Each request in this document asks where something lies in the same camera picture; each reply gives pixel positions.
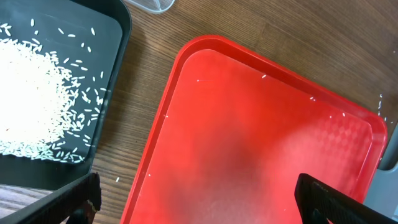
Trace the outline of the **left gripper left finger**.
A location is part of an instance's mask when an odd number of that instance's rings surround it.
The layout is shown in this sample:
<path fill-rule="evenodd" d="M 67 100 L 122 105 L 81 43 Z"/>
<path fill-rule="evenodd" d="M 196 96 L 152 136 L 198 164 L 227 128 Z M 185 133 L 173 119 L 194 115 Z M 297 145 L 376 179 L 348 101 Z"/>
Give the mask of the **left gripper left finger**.
<path fill-rule="evenodd" d="M 1 223 L 93 223 L 101 203 L 100 176 L 90 173 L 1 218 Z"/>

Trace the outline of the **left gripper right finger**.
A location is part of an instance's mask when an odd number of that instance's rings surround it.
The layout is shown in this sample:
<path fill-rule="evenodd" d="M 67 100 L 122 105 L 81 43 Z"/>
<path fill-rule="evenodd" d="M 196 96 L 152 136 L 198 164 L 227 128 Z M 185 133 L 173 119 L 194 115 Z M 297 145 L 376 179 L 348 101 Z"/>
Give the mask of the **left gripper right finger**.
<path fill-rule="evenodd" d="M 303 224 L 397 224 L 305 173 L 298 176 L 294 196 Z"/>

